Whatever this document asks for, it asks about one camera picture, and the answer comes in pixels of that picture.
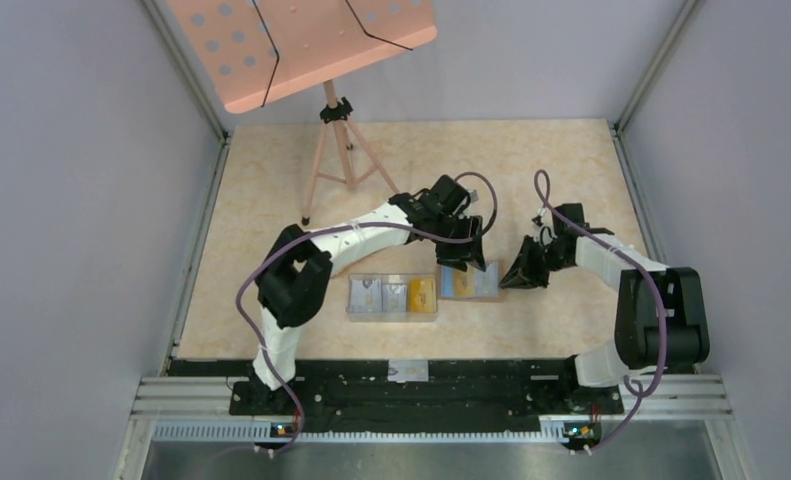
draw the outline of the black tripod clamp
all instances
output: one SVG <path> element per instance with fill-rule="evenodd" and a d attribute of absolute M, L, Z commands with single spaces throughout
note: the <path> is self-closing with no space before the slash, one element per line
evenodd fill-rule
<path fill-rule="evenodd" d="M 324 123 L 335 122 L 336 120 L 348 120 L 348 115 L 354 111 L 354 107 L 347 98 L 342 97 L 341 102 L 336 102 L 335 107 L 326 106 L 321 113 L 318 114 L 321 121 Z"/>

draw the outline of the pink panel with holes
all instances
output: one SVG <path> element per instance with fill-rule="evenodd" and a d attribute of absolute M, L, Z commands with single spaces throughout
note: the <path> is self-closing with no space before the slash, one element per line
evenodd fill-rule
<path fill-rule="evenodd" d="M 261 106 L 272 72 L 267 102 L 406 51 L 362 27 L 410 48 L 436 37 L 430 0 L 259 0 L 265 26 L 252 1 L 168 0 L 230 113 Z"/>

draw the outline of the white wall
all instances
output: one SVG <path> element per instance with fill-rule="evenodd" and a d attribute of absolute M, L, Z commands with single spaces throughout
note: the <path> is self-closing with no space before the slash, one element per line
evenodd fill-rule
<path fill-rule="evenodd" d="M 340 78 L 337 92 L 351 100 L 361 120 L 617 120 L 682 3 L 435 0 L 436 40 Z M 209 85 L 188 40 L 182 33 L 178 38 Z M 322 89 L 314 88 L 231 115 L 214 90 L 205 90 L 231 127 L 318 122 L 325 104 Z"/>
<path fill-rule="evenodd" d="M 705 368 L 791 479 L 791 0 L 707 2 L 628 135 L 670 263 L 702 275 Z"/>
<path fill-rule="evenodd" d="M 0 479 L 112 474 L 216 155 L 135 1 L 0 0 Z"/>

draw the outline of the clear container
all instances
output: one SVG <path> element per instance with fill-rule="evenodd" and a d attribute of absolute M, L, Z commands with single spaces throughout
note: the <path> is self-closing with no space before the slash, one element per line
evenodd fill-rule
<path fill-rule="evenodd" d="M 354 322 L 432 322 L 437 313 L 436 275 L 350 275 L 345 310 Z"/>

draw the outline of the beige table surface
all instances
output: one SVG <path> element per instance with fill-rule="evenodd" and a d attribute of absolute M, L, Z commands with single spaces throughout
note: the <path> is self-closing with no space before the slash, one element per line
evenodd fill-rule
<path fill-rule="evenodd" d="M 430 187 L 441 174 L 477 170 L 499 195 L 498 220 L 484 238 L 487 260 L 508 267 L 539 202 L 532 177 L 551 175 L 554 204 L 581 202 L 593 226 L 614 231 L 644 252 L 630 196 L 604 120 L 516 120 L 430 123 L 361 123 L 402 191 Z M 319 125 L 239 127 L 221 181 L 195 283 L 178 358 L 252 358 L 257 341 L 239 316 L 240 283 L 265 258 L 277 234 L 300 222 L 310 182 Z M 356 171 L 368 165 L 354 154 Z M 335 141 L 328 139 L 323 172 L 339 175 Z M 491 200 L 476 179 L 480 200 L 473 213 L 488 216 Z M 319 181 L 312 223 L 347 221 L 392 194 L 379 175 L 354 192 Z M 551 274 L 548 289 L 512 290 L 503 303 L 439 303 L 428 324 L 355 323 L 345 313 L 350 273 L 416 273 L 435 263 L 434 245 L 414 242 L 348 267 L 328 286 L 324 306 L 311 320 L 299 358 L 521 358 L 565 357 L 611 338 L 616 295 L 579 269 Z M 259 321 L 256 286 L 244 301 Z"/>

